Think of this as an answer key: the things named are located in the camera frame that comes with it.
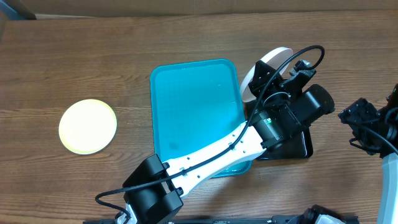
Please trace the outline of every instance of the wooden table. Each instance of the wooden table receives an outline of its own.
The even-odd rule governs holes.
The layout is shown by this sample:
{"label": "wooden table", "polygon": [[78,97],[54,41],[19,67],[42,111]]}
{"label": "wooden table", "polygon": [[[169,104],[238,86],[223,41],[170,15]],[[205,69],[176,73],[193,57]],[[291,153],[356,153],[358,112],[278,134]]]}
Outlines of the wooden table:
{"label": "wooden table", "polygon": [[[178,216],[270,217],[317,203],[375,223],[381,159],[349,145],[337,113],[360,97],[377,108],[398,83],[396,11],[9,21],[0,44],[0,222],[81,223],[111,218],[94,201],[121,187],[154,153],[149,75],[159,65],[228,58],[242,80],[268,51],[321,44],[326,56],[312,83],[336,112],[311,127],[305,161],[254,161],[244,175],[211,179]],[[305,58],[315,60],[318,52]],[[64,149],[63,112],[96,98],[118,117],[109,147],[90,156]],[[123,195],[108,201],[123,205]]]}

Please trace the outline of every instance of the black cable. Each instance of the black cable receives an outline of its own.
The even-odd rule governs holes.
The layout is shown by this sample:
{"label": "black cable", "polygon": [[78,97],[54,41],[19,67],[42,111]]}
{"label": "black cable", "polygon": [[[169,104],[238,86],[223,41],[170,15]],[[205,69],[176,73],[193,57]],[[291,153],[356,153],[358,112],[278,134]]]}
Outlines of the black cable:
{"label": "black cable", "polygon": [[374,152],[374,153],[380,153],[380,149],[379,148],[375,148],[375,147],[369,147],[369,146],[360,146],[359,144],[355,144],[354,142],[358,141],[357,138],[352,138],[350,139],[348,142],[350,145],[357,147],[358,149],[362,149],[364,151],[368,151],[368,152]]}
{"label": "black cable", "polygon": [[398,149],[393,144],[391,144],[391,142],[389,142],[385,137],[381,136],[379,133],[377,133],[377,132],[373,131],[372,129],[370,129],[370,128],[366,127],[366,126],[363,126],[362,124],[359,124],[357,122],[347,121],[347,120],[342,120],[341,122],[343,124],[353,125],[353,126],[356,126],[358,128],[361,128],[363,130],[366,130],[367,132],[371,133],[373,136],[375,136],[375,137],[381,139],[382,141],[384,141],[392,149],[392,151],[394,151],[394,153],[396,153],[398,155]]}
{"label": "black cable", "polygon": [[307,52],[309,50],[313,50],[313,49],[321,50],[321,56],[319,57],[318,61],[312,67],[308,68],[307,70],[312,70],[312,69],[316,68],[321,63],[321,61],[323,60],[323,57],[325,56],[325,49],[321,45],[313,45],[313,46],[309,46],[309,47],[306,47],[306,48],[298,51],[296,54],[293,54],[282,65],[280,65],[279,68],[275,71],[275,73],[271,76],[271,78],[269,79],[267,84],[264,86],[262,91],[260,92],[260,95],[259,95],[259,97],[256,100],[256,104],[255,104],[255,106],[253,108],[253,111],[250,114],[249,119],[246,122],[245,126],[243,127],[241,133],[236,138],[236,140],[232,144],[230,144],[224,151],[220,152],[219,154],[213,156],[210,159],[207,159],[207,160],[205,160],[203,162],[200,162],[200,163],[198,163],[198,164],[196,164],[196,165],[194,165],[192,167],[189,167],[188,169],[182,170],[182,171],[180,171],[180,172],[178,172],[176,174],[173,174],[171,176],[168,176],[166,178],[159,179],[159,180],[156,180],[156,181],[152,181],[152,182],[149,182],[149,183],[146,183],[146,184],[141,184],[141,185],[132,186],[132,187],[125,187],[125,188],[122,188],[122,189],[110,190],[110,191],[107,191],[107,192],[100,193],[100,194],[98,194],[95,197],[95,201],[98,204],[100,204],[100,205],[104,205],[104,206],[107,206],[107,207],[110,207],[110,208],[115,208],[115,209],[117,209],[119,211],[122,211],[122,212],[124,212],[126,214],[127,217],[131,218],[130,213],[126,209],[124,209],[122,207],[119,207],[117,205],[113,205],[113,204],[108,203],[108,202],[101,201],[100,198],[104,197],[104,196],[107,196],[107,195],[118,194],[118,193],[128,192],[128,191],[132,191],[132,190],[144,189],[144,188],[150,187],[152,185],[160,184],[162,182],[171,180],[171,179],[179,177],[181,175],[185,175],[187,172],[193,171],[194,169],[197,169],[197,168],[199,168],[199,167],[201,167],[203,165],[206,165],[206,164],[208,164],[210,162],[213,162],[214,160],[216,160],[216,159],[220,158],[221,156],[225,155],[229,150],[232,150],[237,145],[237,143],[242,139],[244,133],[248,129],[249,125],[251,124],[251,120],[253,119],[254,113],[255,113],[256,109],[258,108],[262,97],[264,96],[264,94],[265,94],[266,90],[268,89],[269,85],[272,83],[273,79],[275,77],[277,77],[279,75],[279,72],[285,66],[287,66],[287,64],[289,64],[292,60],[294,60],[298,56],[302,55],[303,53],[305,53],[305,52]]}
{"label": "black cable", "polygon": [[390,109],[387,113],[386,116],[384,117],[384,122],[387,124],[388,119],[390,118],[391,114],[398,111],[398,107]]}
{"label": "black cable", "polygon": [[123,212],[119,212],[114,216],[114,219],[118,219],[120,216],[123,215]]}

